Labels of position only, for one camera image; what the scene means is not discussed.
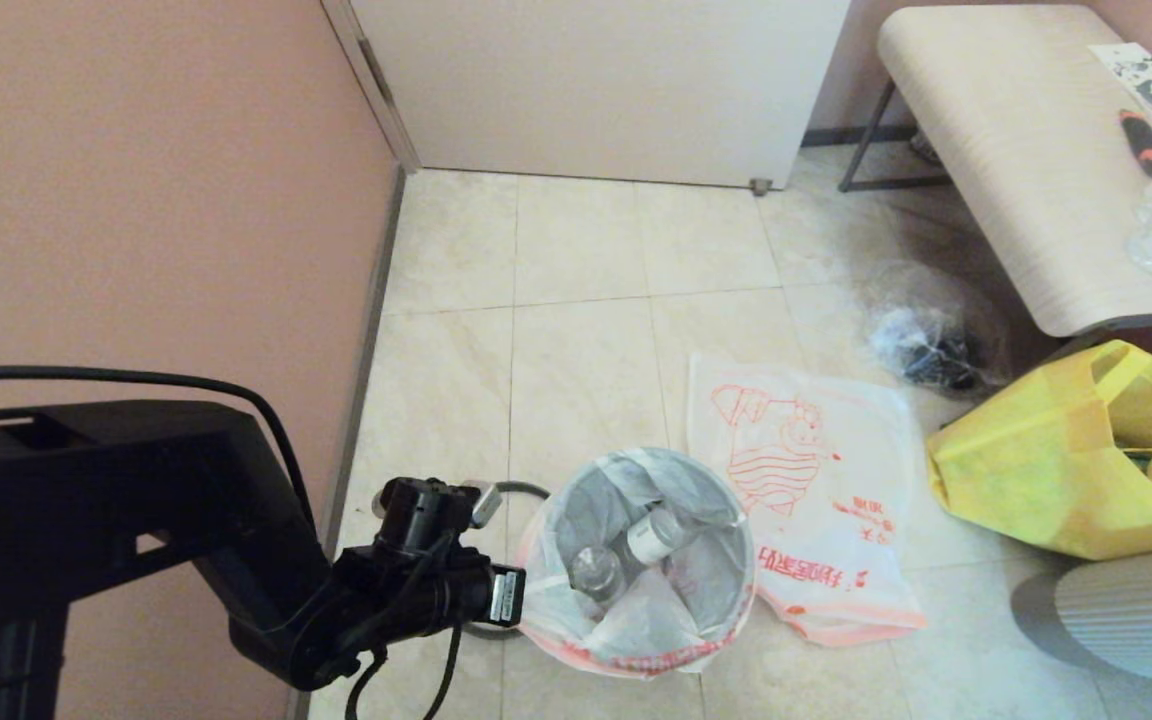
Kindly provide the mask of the clear plastic bag dark contents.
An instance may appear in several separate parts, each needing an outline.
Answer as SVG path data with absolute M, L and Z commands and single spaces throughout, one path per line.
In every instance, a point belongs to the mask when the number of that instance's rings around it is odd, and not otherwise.
M 910 386 L 983 397 L 1011 379 L 1005 314 L 933 266 L 893 262 L 867 276 L 863 336 L 874 359 Z

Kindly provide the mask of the yellow tote bag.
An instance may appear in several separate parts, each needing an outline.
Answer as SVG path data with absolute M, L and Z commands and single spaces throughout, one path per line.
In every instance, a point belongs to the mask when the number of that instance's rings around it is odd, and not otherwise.
M 1038 366 L 927 442 L 948 514 L 1091 561 L 1152 552 L 1152 354 L 1108 341 Z

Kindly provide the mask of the clear bottle with white label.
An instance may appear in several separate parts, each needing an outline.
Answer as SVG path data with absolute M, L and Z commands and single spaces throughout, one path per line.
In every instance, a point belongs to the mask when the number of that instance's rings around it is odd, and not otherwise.
M 692 520 L 664 506 L 653 507 L 608 544 L 579 550 L 568 564 L 570 588 L 591 601 L 609 607 L 626 594 L 647 569 L 662 564 L 672 553 L 700 533 Z

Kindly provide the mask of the white door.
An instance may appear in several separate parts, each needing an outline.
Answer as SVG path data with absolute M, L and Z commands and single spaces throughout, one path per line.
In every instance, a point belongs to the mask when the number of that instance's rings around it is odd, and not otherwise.
M 782 190 L 851 0 L 349 0 L 420 167 Z

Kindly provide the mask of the grey ribbed round object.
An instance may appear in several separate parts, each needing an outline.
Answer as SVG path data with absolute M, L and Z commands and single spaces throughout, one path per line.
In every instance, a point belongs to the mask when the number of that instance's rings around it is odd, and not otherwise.
M 1011 591 L 1010 607 L 1053 659 L 1152 680 L 1152 553 L 1036 575 Z

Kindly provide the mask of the beige bench with black legs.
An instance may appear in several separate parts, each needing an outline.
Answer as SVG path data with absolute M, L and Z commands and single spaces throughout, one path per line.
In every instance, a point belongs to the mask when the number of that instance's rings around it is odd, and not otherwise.
M 1087 6 L 905 6 L 882 67 L 1047 336 L 1152 324 L 1152 274 L 1126 253 L 1147 177 L 1126 145 L 1126 88 L 1093 53 Z

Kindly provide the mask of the black and orange tool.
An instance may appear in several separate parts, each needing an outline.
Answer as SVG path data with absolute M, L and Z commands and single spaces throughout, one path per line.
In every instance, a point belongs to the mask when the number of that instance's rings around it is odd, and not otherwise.
M 1135 161 L 1152 179 L 1152 124 L 1138 111 L 1120 109 L 1117 118 Z

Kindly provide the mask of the white door frame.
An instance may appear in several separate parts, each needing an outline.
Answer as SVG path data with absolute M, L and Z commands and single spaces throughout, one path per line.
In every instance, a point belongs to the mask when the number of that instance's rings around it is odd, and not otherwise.
M 376 122 L 380 126 L 384 138 L 396 156 L 399 165 L 407 176 L 419 173 L 422 169 L 419 154 L 399 114 L 396 99 L 384 76 L 379 58 L 358 22 L 353 0 L 317 1 L 323 6 L 326 18 L 338 36 L 339 45 L 344 51 L 358 86 L 364 92 Z

